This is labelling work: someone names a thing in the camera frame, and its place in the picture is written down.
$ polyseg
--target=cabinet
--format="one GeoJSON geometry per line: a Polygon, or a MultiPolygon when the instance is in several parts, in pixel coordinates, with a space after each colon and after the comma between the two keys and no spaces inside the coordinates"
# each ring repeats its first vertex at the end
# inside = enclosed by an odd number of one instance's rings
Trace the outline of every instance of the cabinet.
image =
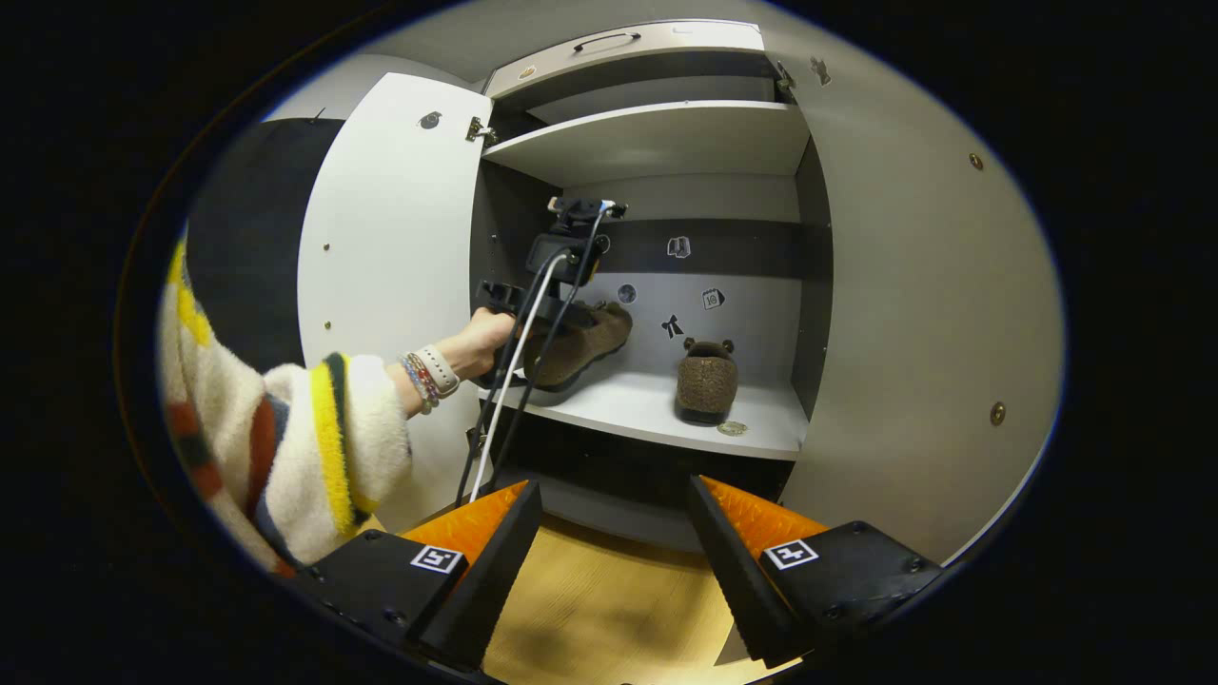
{"type": "MultiPolygon", "coordinates": [[[[572,39],[488,80],[499,140],[482,154],[474,199],[474,306],[481,278],[527,285],[524,254],[553,221],[549,196],[630,205],[602,225],[610,250],[579,296],[616,301],[630,285],[631,336],[574,388],[533,391],[507,457],[510,478],[546,484],[552,513],[698,550],[683,514],[689,473],[780,497],[823,360],[832,240],[808,124],[777,79],[755,26],[689,21],[572,39]],[[688,257],[667,254],[672,238],[688,257]],[[672,317],[681,334],[661,327],[672,317]],[[748,427],[742,435],[677,417],[686,335],[734,342],[728,419],[748,427]],[[812,349],[797,380],[797,351],[812,349]]],[[[519,399],[507,391],[508,406],[519,399]]]]}
{"type": "MultiPolygon", "coordinates": [[[[532,394],[509,475],[547,484],[558,516],[697,548],[680,485],[717,474],[946,561],[1015,500],[1051,434],[1065,358],[1052,257],[1001,160],[933,96],[777,9],[755,15],[563,37],[482,94],[386,76],[313,188],[306,362],[448,335],[480,280],[531,280],[551,196],[626,202],[580,297],[632,285],[635,329],[572,389],[532,394]],[[471,123],[498,140],[469,139],[471,123]],[[671,238],[687,258],[667,255],[671,238]],[[661,328],[670,317],[681,335],[661,328]],[[683,335],[736,342],[728,418],[743,435],[677,419],[683,335]]],[[[452,501],[481,396],[466,384],[412,422],[402,527],[452,501]]]]}

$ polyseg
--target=hand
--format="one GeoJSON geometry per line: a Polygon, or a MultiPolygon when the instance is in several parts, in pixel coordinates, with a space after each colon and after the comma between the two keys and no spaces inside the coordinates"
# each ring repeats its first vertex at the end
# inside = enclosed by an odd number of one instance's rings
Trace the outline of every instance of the hand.
{"type": "Polygon", "coordinates": [[[436,349],[458,378],[482,375],[495,367],[495,351],[508,341],[515,321],[512,314],[480,307],[460,333],[436,342],[436,349]]]}

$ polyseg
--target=cable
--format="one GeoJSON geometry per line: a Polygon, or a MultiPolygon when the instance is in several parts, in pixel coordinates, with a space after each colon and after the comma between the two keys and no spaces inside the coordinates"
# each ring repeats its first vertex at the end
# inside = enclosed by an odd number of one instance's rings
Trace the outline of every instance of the cable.
{"type": "MultiPolygon", "coordinates": [[[[557,255],[554,258],[549,261],[549,266],[546,268],[546,278],[541,279],[541,290],[538,291],[538,296],[533,297],[533,306],[531,310],[529,310],[529,318],[525,319],[525,327],[520,333],[521,340],[529,339],[529,329],[532,328],[532,322],[535,318],[537,318],[537,307],[541,306],[540,294],[544,293],[546,288],[549,285],[549,278],[554,275],[554,268],[558,266],[558,262],[565,260],[566,257],[564,257],[563,255],[557,255]]],[[[515,372],[516,369],[516,362],[520,361],[520,352],[523,352],[525,346],[523,342],[520,345],[516,345],[516,350],[512,355],[512,362],[508,364],[508,374],[505,378],[512,378],[513,372],[515,372]]],[[[482,444],[482,457],[477,462],[477,475],[474,477],[474,489],[469,494],[470,503],[474,503],[474,500],[477,499],[477,484],[482,481],[482,474],[486,473],[486,457],[487,455],[491,453],[491,441],[495,439],[495,427],[499,424],[499,413],[503,412],[503,400],[507,399],[507,396],[508,396],[507,390],[499,392],[499,401],[498,403],[495,405],[495,413],[491,414],[491,427],[486,430],[486,442],[482,444]]]]}
{"type": "MultiPolygon", "coordinates": [[[[597,221],[592,222],[592,233],[588,234],[588,240],[583,245],[585,258],[580,263],[580,271],[575,277],[575,283],[571,284],[571,291],[566,295],[566,300],[563,301],[563,306],[558,310],[558,316],[554,318],[553,324],[551,324],[549,333],[546,334],[546,341],[542,344],[541,352],[537,355],[537,361],[533,363],[535,369],[541,369],[546,352],[549,351],[549,346],[554,342],[554,334],[558,332],[559,324],[563,322],[563,316],[566,314],[566,308],[570,307],[571,302],[575,300],[575,294],[580,291],[580,282],[583,280],[583,273],[592,262],[588,257],[592,255],[592,241],[597,239],[597,228],[600,227],[600,219],[604,218],[605,212],[611,210],[614,206],[615,204],[608,200],[600,201],[600,212],[597,213],[597,221]]],[[[520,417],[525,413],[525,407],[529,405],[529,395],[532,394],[532,389],[536,383],[536,378],[530,378],[529,383],[525,384],[524,392],[520,395],[520,403],[516,406],[516,413],[512,417],[512,424],[508,425],[508,435],[503,439],[503,445],[499,446],[499,453],[495,456],[495,472],[491,474],[492,489],[495,488],[496,479],[499,477],[499,467],[503,464],[503,458],[508,453],[508,447],[512,446],[512,438],[516,434],[516,427],[520,423],[520,417]]],[[[490,438],[487,438],[486,445],[491,445],[490,438]]]]}
{"type": "MultiPolygon", "coordinates": [[[[563,250],[566,250],[566,247],[559,247],[554,250],[554,252],[549,257],[547,257],[546,261],[542,263],[543,264],[548,263],[551,260],[557,257],[563,250]]],[[[527,308],[536,297],[541,296],[541,293],[537,289],[537,284],[541,283],[542,274],[543,274],[542,269],[537,269],[537,274],[533,275],[533,282],[529,286],[529,291],[525,294],[525,300],[520,305],[520,311],[527,308]]],[[[508,342],[503,346],[503,351],[499,352],[499,362],[495,366],[495,368],[501,372],[503,371],[504,364],[508,363],[508,355],[512,353],[515,346],[523,344],[523,341],[519,338],[516,338],[516,333],[520,330],[520,325],[521,325],[521,319],[516,317],[515,323],[512,324],[512,333],[508,335],[508,342]]],[[[459,507],[462,503],[460,502],[462,497],[465,496],[465,483],[469,480],[469,470],[474,466],[474,456],[477,455],[477,436],[481,435],[482,427],[486,425],[486,416],[491,411],[491,405],[495,403],[495,395],[498,391],[503,390],[504,385],[508,385],[510,383],[512,379],[505,374],[496,374],[495,379],[491,382],[491,388],[488,389],[488,392],[486,395],[486,401],[482,403],[482,411],[479,412],[477,423],[474,425],[474,434],[469,441],[469,451],[465,453],[465,468],[464,470],[462,470],[460,474],[460,484],[457,486],[457,499],[453,501],[453,508],[459,507]]]]}

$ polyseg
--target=white cabinet door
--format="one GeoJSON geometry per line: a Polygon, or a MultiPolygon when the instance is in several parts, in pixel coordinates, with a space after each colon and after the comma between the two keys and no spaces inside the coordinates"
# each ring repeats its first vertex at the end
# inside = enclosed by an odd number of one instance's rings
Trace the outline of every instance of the white cabinet door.
{"type": "Polygon", "coordinates": [[[825,372],[783,501],[827,525],[868,520],[944,562],[1002,512],[1052,431],[1065,363],[1052,257],[1015,179],[951,111],[857,48],[754,11],[795,82],[833,221],[825,372]]]}
{"type": "MultiPolygon", "coordinates": [[[[301,233],[296,288],[307,364],[333,351],[389,363],[469,321],[482,139],[465,135],[471,117],[490,115],[488,98],[396,73],[352,112],[318,172],[301,233]]],[[[410,421],[414,469],[382,502],[386,527],[396,531],[452,503],[465,430],[476,419],[476,389],[463,384],[410,421]]]]}

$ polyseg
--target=striped sleeve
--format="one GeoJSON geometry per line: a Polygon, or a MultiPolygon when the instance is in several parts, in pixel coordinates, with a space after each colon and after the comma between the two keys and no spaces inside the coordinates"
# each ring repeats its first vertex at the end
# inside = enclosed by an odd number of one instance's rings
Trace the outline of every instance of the striped sleeve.
{"type": "Polygon", "coordinates": [[[168,423],[200,495],[268,569],[348,540],[410,468],[406,412],[381,360],[334,353],[266,377],[220,345],[194,299],[185,239],[161,321],[168,423]]]}

